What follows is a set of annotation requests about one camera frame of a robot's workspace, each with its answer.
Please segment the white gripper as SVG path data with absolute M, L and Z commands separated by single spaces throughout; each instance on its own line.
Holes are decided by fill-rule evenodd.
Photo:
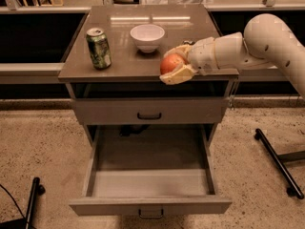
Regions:
M 197 41 L 192 46 L 180 45 L 170 49 L 164 57 L 177 53 L 185 60 L 184 64 L 179 65 L 172 72 L 159 76 L 160 80 L 166 85 L 177 85 L 191 80 L 198 71 L 201 75 L 208 75 L 218 71 L 215 59 L 215 39 L 208 37 Z

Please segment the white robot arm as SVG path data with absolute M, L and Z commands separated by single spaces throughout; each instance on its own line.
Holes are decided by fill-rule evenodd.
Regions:
M 208 37 L 191 46 L 179 45 L 167 51 L 164 57 L 174 54 L 182 60 L 161 73 L 160 80 L 167 85 L 224 69 L 248 71 L 275 66 L 305 97 L 305 47 L 283 20 L 269 13 L 252 18 L 244 32 Z

